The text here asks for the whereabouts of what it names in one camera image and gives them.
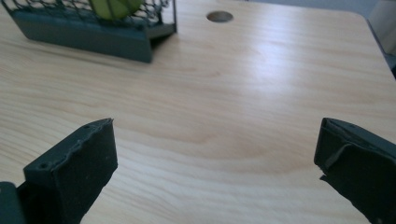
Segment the basket base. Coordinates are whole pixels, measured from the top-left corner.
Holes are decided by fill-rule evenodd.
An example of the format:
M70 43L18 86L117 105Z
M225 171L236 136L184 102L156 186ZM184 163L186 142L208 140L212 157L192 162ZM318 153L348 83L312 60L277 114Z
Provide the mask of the basket base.
M14 10L10 14L29 39L144 63L152 61L151 39L176 32L174 24L138 29L54 18L21 9Z

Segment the wood grain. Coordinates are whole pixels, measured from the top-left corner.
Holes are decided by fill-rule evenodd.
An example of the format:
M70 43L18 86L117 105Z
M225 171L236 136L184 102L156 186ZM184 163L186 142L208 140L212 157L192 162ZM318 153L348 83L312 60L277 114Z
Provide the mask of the wood grain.
M396 142L396 85L357 14L178 2L152 64L27 40L0 9L0 180L115 119L119 169L82 223L368 223L319 180L321 119ZM213 23L212 10L233 21Z

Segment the wooden table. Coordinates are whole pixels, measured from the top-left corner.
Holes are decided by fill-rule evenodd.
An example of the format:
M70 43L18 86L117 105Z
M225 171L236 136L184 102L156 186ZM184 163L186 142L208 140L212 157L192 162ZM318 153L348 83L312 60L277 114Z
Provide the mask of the wooden table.
M313 163L323 117L396 142L396 82L366 20L177 2L152 64L30 41L0 9L0 180L111 117L120 165L82 223L367 223ZM217 9L233 21L208 21Z

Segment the green object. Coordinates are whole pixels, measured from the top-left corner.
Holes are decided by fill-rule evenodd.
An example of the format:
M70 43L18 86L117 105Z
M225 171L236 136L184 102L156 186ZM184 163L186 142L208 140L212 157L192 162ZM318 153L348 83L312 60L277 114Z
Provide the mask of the green object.
M153 0L144 0L143 6L128 20L111 17L107 21L92 19L99 18L94 12L93 0L84 1L83 6L73 4L76 0L63 0L63 7L59 7L58 0L53 3L24 1L29 4L15 7L13 0L0 0L27 38L143 63L150 63L153 48L177 32L176 0L155 0L155 5ZM162 11L168 3L173 9L173 21L164 22Z
M136 13L144 0L91 0L93 11L105 20L122 19Z

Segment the tennis ball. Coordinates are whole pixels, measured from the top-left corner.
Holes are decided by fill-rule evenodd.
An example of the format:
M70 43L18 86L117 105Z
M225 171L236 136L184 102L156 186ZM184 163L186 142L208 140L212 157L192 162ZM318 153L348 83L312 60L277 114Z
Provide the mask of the tennis ball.
M144 0L91 0L94 12L102 19L113 20L125 18L137 10Z

